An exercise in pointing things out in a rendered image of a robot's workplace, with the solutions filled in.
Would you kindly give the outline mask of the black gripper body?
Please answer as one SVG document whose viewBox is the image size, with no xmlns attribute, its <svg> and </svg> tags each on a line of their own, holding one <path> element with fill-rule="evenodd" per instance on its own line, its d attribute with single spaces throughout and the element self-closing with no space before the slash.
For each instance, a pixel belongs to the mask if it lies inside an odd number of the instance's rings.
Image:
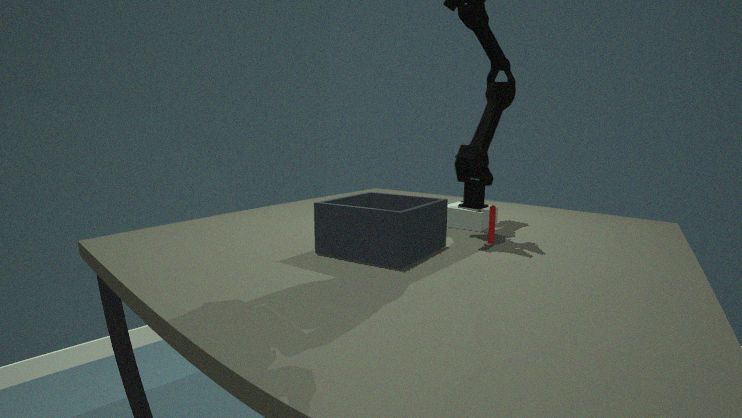
<svg viewBox="0 0 742 418">
<path fill-rule="evenodd" d="M 467 3 L 474 9 L 480 9 L 484 5 L 484 2 L 481 0 L 462 0 L 462 1 L 464 1 L 465 3 Z"/>
</svg>

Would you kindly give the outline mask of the red peg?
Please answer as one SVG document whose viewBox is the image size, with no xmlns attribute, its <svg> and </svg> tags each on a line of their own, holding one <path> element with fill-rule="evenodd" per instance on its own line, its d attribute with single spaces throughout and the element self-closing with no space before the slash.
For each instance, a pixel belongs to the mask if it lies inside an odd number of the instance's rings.
<svg viewBox="0 0 742 418">
<path fill-rule="evenodd" d="M 490 206 L 490 208 L 489 208 L 488 244 L 494 243 L 495 213 L 496 213 L 496 206 Z"/>
</svg>

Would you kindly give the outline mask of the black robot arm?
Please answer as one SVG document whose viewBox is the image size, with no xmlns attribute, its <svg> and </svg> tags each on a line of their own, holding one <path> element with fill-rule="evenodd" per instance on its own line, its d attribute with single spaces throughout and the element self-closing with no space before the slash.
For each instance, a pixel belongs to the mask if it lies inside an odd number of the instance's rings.
<svg viewBox="0 0 742 418">
<path fill-rule="evenodd" d="M 455 156 L 458 182 L 465 182 L 463 203 L 458 204 L 458 206 L 483 209 L 489 207 L 489 205 L 484 204 L 485 185 L 491 186 L 493 181 L 493 175 L 488 168 L 487 151 L 502 116 L 501 113 L 515 99 L 516 81 L 510 71 L 509 60 L 505 57 L 488 25 L 489 17 L 485 10 L 485 4 L 480 9 L 474 9 L 462 0 L 445 0 L 443 4 L 451 11 L 458 7 L 459 18 L 467 28 L 475 33 L 491 62 L 485 93 L 488 103 L 471 143 L 460 146 L 459 153 Z M 497 74 L 502 70 L 504 70 L 508 81 L 496 82 Z"/>
</svg>

